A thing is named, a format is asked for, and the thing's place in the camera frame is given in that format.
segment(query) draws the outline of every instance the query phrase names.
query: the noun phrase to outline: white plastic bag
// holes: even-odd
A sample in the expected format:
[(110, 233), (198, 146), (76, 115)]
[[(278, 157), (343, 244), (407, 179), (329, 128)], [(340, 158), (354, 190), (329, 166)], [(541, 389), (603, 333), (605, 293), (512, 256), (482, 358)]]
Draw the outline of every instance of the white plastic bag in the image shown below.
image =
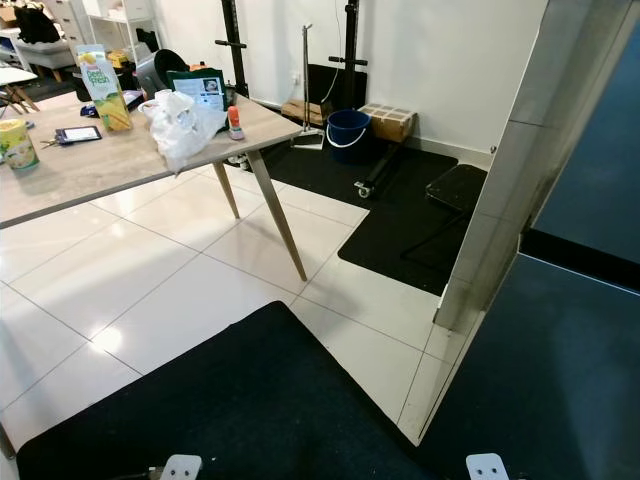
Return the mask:
[(178, 173), (187, 159), (202, 150), (222, 128), (226, 112), (198, 105), (180, 92), (170, 90), (156, 94), (158, 111), (151, 122), (151, 136), (158, 151), (167, 160), (167, 167)]

